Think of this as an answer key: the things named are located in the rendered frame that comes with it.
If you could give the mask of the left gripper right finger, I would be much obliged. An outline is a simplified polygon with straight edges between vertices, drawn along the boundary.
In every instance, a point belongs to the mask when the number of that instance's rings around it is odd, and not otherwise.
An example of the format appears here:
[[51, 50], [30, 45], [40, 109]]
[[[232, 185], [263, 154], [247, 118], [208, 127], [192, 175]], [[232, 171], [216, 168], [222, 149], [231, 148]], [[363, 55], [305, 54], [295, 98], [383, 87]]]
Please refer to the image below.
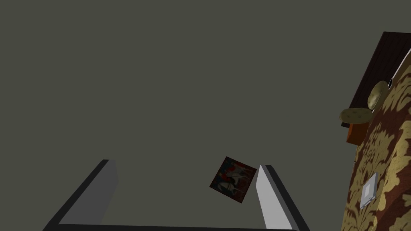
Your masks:
[[256, 191], [266, 229], [310, 231], [290, 194], [271, 165], [260, 165]]

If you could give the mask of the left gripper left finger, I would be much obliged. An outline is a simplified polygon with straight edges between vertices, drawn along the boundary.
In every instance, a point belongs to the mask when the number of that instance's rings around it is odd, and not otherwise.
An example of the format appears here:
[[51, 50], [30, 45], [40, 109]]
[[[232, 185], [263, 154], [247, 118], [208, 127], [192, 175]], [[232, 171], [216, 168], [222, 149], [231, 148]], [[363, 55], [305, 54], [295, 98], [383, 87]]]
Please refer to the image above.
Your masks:
[[98, 231], [118, 185], [115, 160], [102, 160], [45, 226], [45, 231]]

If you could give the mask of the dark framed wall picture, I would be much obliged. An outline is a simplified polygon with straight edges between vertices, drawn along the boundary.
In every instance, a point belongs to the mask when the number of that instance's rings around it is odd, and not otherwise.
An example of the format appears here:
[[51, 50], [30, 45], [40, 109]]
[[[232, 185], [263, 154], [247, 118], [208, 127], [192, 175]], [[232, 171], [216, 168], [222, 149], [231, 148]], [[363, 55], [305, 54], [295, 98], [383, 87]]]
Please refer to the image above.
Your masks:
[[226, 156], [210, 188], [242, 203], [256, 172], [257, 169]]

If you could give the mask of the grey wall switch plate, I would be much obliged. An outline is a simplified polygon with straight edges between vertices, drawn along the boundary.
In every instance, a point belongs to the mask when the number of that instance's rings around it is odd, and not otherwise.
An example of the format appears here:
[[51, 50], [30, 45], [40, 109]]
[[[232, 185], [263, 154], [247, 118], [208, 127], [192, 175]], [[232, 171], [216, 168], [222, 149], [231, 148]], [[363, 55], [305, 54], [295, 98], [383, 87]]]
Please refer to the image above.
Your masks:
[[362, 188], [360, 209], [365, 208], [376, 197], [378, 172], [375, 172], [372, 177], [364, 184]]

